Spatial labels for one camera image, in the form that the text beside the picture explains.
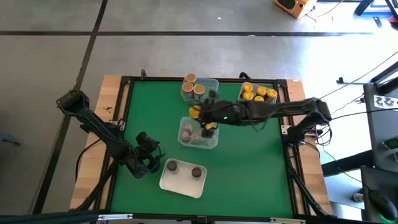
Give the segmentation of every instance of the plastic bin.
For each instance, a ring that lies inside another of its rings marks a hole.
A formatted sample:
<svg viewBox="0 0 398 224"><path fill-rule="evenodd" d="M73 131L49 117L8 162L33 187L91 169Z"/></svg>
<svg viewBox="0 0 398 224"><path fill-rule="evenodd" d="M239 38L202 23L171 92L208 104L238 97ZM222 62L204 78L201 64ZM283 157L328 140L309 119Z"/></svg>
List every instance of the plastic bin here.
<svg viewBox="0 0 398 224"><path fill-rule="evenodd" d="M244 84L246 84L246 83L249 83L249 82L244 82L244 83L242 84L241 91L239 92L239 95L238 95L238 100L242 100L241 94L242 94L242 92L243 92L243 86L244 86ZM252 91L252 92L253 92L253 94L254 94L254 96L255 96L256 93L257 93L257 88L259 88L260 85L256 85L256 84L253 84L253 83L250 83L250 84L253 85L253 91ZM276 101L277 101L277 97L275 97L269 104L275 104Z"/></svg>
<svg viewBox="0 0 398 224"><path fill-rule="evenodd" d="M184 141L182 138L182 134L185 131L185 125L191 124L192 125L192 133L189 135L189 140ZM218 144L218 128L215 130L213 137L211 138L203 138L201 137L201 127L198 121L191 119L189 117L183 117L180 123L180 131L178 132L178 141L188 147L197 147L200 149L213 149ZM192 135L197 134L199 135L198 141L192 140Z"/></svg>
<svg viewBox="0 0 398 224"><path fill-rule="evenodd" d="M176 174L173 174L167 169L167 163L170 161L175 161L177 163L178 172ZM192 178L192 169L196 167L201 170L201 176L198 179ZM163 190L169 190L193 198L200 198L203 193L203 188L205 187L206 175L207 170L203 166L177 159L167 159L159 186Z"/></svg>
<svg viewBox="0 0 398 224"><path fill-rule="evenodd" d="M197 77L197 81L196 84L202 84L205 87L205 94L203 95L203 97L200 99L201 102L204 102L204 100L206 98L208 98L209 95L209 91L210 90L214 90L217 91L218 90L218 80L214 79L214 78L198 78ZM182 99L191 104L191 105L195 105L198 104L198 100L195 100L193 98L188 98L186 96L184 96L183 92L182 92L182 85L181 85L181 97Z"/></svg>

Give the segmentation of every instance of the gray floor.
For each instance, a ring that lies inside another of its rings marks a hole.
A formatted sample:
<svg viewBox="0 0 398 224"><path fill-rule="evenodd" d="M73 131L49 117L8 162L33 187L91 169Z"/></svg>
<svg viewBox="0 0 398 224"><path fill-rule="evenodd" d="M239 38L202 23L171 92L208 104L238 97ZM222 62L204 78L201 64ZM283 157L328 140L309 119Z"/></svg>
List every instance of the gray floor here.
<svg viewBox="0 0 398 224"><path fill-rule="evenodd" d="M91 31L101 5L91 1L0 1L0 30ZM335 3L320 3L312 16ZM293 78L304 82L310 96L323 96L338 86L335 79L352 80L381 63L398 49L397 37L386 21L378 29L372 18L354 16L358 3L342 4L317 21L295 20L271 1L110 1L102 31L256 31L256 32L373 32L342 37L97 37L82 90L95 106L104 75L181 77ZM89 37L0 36L0 133L24 141L20 147L0 142L0 214L31 210L44 167L59 129L61 112L55 100L75 84ZM367 77L376 75L377 71ZM361 94L348 87L325 98L331 111ZM340 114L363 110L350 106ZM350 119L363 136L353 144L341 124L332 124L333 144L326 150L336 158L370 147L366 116ZM68 210L74 167L86 134L73 120L50 186L44 212ZM321 162L330 158L322 153Z"/></svg>

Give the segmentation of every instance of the small cup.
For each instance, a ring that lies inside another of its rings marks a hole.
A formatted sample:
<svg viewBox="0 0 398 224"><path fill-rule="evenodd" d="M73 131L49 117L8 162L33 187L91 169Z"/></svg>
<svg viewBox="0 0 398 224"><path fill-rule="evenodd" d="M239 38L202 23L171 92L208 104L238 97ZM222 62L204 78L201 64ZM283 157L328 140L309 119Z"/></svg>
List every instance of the small cup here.
<svg viewBox="0 0 398 224"><path fill-rule="evenodd" d="M187 131L183 131L181 134L181 140L183 142L189 142L189 133Z"/></svg>
<svg viewBox="0 0 398 224"><path fill-rule="evenodd" d="M244 92L242 100L253 100L253 93L252 92Z"/></svg>
<svg viewBox="0 0 398 224"><path fill-rule="evenodd" d="M172 173L176 174L178 173L178 165L177 162L175 161L170 161L167 163L166 168Z"/></svg>
<svg viewBox="0 0 398 224"><path fill-rule="evenodd" d="M243 85L243 91L244 92L253 91L253 85L251 83L245 83Z"/></svg>
<svg viewBox="0 0 398 224"><path fill-rule="evenodd" d="M192 141L192 143L198 143L199 140L200 140L199 134L193 133L193 134L191 135L191 141Z"/></svg>
<svg viewBox="0 0 398 224"><path fill-rule="evenodd" d="M267 94L267 88L263 87L263 86L259 86L257 88L257 95L256 96L261 96L261 97L265 97L265 95Z"/></svg>
<svg viewBox="0 0 398 224"><path fill-rule="evenodd" d="M192 169L191 174L194 180L199 180L201 177L201 169L199 167L195 167Z"/></svg>
<svg viewBox="0 0 398 224"><path fill-rule="evenodd" d="M205 94L205 86L201 84L197 84L193 87L193 98L196 100L202 99L203 95Z"/></svg>
<svg viewBox="0 0 398 224"><path fill-rule="evenodd" d="M194 73L189 73L185 77L185 81L192 83L192 85L195 85L195 83L197 82L197 76Z"/></svg>
<svg viewBox="0 0 398 224"><path fill-rule="evenodd" d="M256 96L256 97L254 97L254 101L264 102L264 99L262 96Z"/></svg>
<svg viewBox="0 0 398 224"><path fill-rule="evenodd" d="M192 124L185 124L185 126L184 126L184 131L186 131L186 132L189 133L189 134L192 134L192 131L193 131L193 126L192 126Z"/></svg>
<svg viewBox="0 0 398 224"><path fill-rule="evenodd" d="M276 98L278 93L274 89L268 89L267 95L264 98L264 102L274 104L276 102Z"/></svg>
<svg viewBox="0 0 398 224"><path fill-rule="evenodd" d="M186 82L182 84L182 95L192 99L193 98L193 84L190 82Z"/></svg>

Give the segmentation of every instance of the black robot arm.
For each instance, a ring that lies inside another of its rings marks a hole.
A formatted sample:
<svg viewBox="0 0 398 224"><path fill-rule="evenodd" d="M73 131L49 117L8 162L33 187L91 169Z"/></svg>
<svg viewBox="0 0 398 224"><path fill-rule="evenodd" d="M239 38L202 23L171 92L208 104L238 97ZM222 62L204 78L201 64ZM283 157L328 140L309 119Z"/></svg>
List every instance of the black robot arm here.
<svg viewBox="0 0 398 224"><path fill-rule="evenodd" d="M202 136L210 138L217 124L234 126L253 125L266 122L269 118L307 116L296 126L287 130L285 141L291 145L298 145L305 139L305 133L316 125L326 125L331 120L328 106L316 98L288 103L269 105L257 101L216 101L216 93L210 93L210 98L204 103L190 109L191 118L200 122Z"/></svg>
<svg viewBox="0 0 398 224"><path fill-rule="evenodd" d="M112 158L119 165L126 165L135 178L140 179L146 173L159 170L159 161L163 155L154 157L151 153L159 148L160 142L141 132L136 138L138 146L132 146L122 138L116 124L102 121L90 110L89 99L82 91L70 90L57 100L57 105L65 115L79 120L84 131L95 133L106 144ZM149 160L148 165L145 165L145 160Z"/></svg>

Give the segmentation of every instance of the metal stand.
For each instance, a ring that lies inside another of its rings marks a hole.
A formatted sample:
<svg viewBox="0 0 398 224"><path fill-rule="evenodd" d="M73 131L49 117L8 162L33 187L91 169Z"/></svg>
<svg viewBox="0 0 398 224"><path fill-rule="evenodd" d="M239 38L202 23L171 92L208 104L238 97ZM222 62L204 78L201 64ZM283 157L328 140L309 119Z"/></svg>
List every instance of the metal stand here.
<svg viewBox="0 0 398 224"><path fill-rule="evenodd" d="M372 167L373 164L373 152L372 150L368 150L344 159L338 159L336 161L323 164L322 171L324 177L329 177L342 172L359 169L363 165Z"/></svg>

